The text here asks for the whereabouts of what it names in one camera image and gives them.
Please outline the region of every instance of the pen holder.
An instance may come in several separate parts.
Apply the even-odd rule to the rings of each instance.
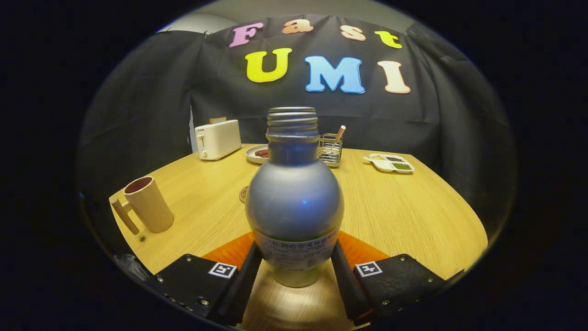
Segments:
[[[325,133],[319,138],[319,159],[332,168],[339,166],[343,153],[343,140],[336,137],[336,134]]]

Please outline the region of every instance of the toaster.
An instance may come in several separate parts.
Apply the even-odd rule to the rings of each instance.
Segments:
[[[201,125],[194,130],[201,160],[218,160],[242,147],[238,120]]]

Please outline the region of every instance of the yellow letter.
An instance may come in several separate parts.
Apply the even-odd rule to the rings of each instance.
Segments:
[[[406,86],[400,73],[402,64],[394,61],[380,61],[377,64],[384,68],[384,74],[386,75],[387,85],[384,87],[384,90],[390,93],[410,92],[410,87]]]
[[[387,31],[376,31],[374,32],[376,35],[380,35],[382,42],[390,47],[394,48],[402,48],[402,45],[397,44],[394,40],[398,40],[397,36],[391,35],[390,32]]]
[[[285,28],[282,30],[282,32],[284,32],[285,34],[295,34],[296,32],[308,32],[314,29],[314,27],[310,25],[310,21],[307,19],[295,19],[293,21],[286,22],[286,24],[284,24],[284,27]]]
[[[247,78],[254,82],[271,82],[282,78],[288,70],[288,53],[292,52],[291,48],[274,49],[272,53],[276,54],[276,69],[271,72],[264,72],[262,68],[263,57],[268,52],[254,52],[245,55],[247,60]]]
[[[352,27],[351,25],[341,25],[341,34],[345,38],[364,41],[366,36],[362,32],[360,28]]]

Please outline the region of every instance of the toaster lever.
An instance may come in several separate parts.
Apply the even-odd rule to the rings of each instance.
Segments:
[[[206,157],[208,154],[206,153],[206,150],[204,149],[204,135],[203,134],[199,134],[196,136],[196,139],[198,140],[198,149],[200,150],[200,153],[203,157]]]

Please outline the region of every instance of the bottle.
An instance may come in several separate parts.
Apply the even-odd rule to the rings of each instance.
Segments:
[[[274,278],[307,286],[318,280],[337,241],[343,194],[318,158],[314,108],[271,108],[266,137],[268,161],[248,187],[247,219]]]

